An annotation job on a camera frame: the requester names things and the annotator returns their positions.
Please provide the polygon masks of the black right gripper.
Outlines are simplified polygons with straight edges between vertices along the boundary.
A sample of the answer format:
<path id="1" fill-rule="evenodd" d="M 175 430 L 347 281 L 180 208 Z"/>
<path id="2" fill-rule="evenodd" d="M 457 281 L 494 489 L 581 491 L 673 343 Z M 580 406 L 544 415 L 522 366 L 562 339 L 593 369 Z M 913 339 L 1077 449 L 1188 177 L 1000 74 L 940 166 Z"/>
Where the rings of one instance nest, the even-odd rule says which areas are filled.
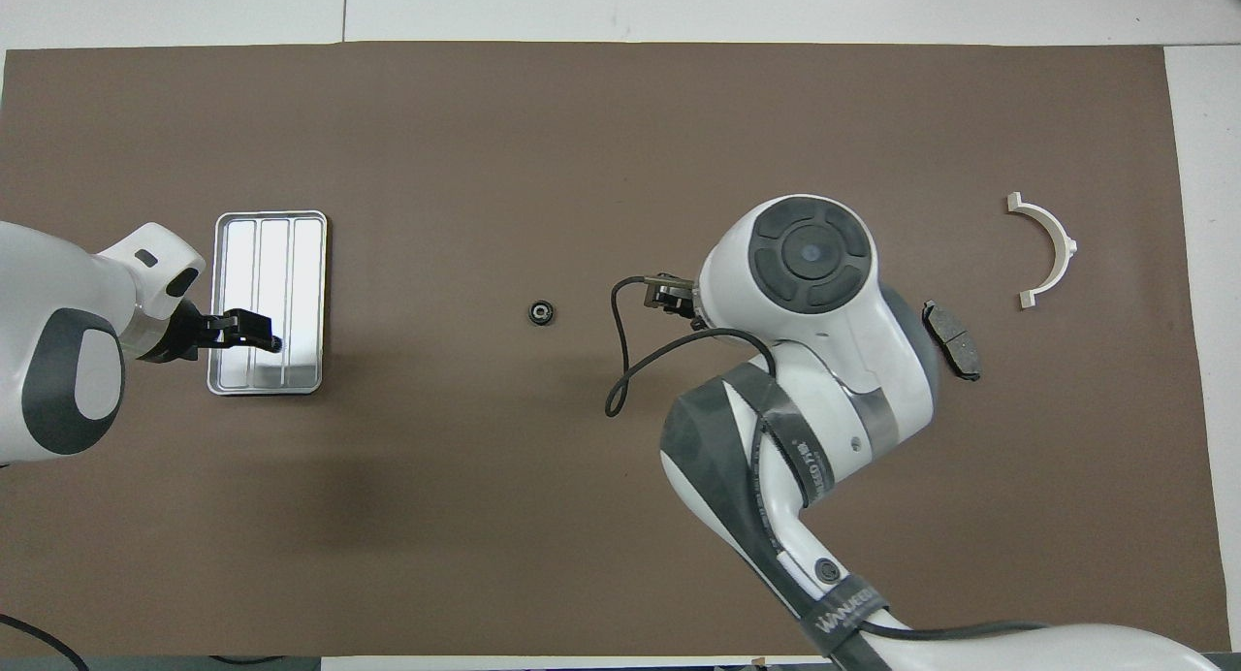
<path id="1" fill-rule="evenodd" d="M 699 318 L 695 290 L 696 283 L 692 279 L 668 273 L 647 277 L 647 308 L 661 310 L 670 316 Z"/>

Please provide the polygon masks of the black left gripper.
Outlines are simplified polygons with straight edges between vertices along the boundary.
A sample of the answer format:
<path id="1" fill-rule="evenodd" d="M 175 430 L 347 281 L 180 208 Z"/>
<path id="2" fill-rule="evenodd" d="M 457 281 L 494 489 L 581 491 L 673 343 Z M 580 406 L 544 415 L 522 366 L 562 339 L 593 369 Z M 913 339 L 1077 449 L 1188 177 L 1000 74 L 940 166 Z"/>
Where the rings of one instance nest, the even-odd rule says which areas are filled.
<path id="1" fill-rule="evenodd" d="M 235 308 L 212 316 L 200 313 L 192 301 L 180 301 L 145 360 L 161 365 L 175 358 L 196 361 L 200 349 L 272 349 L 273 339 L 271 318 L 261 313 Z"/>

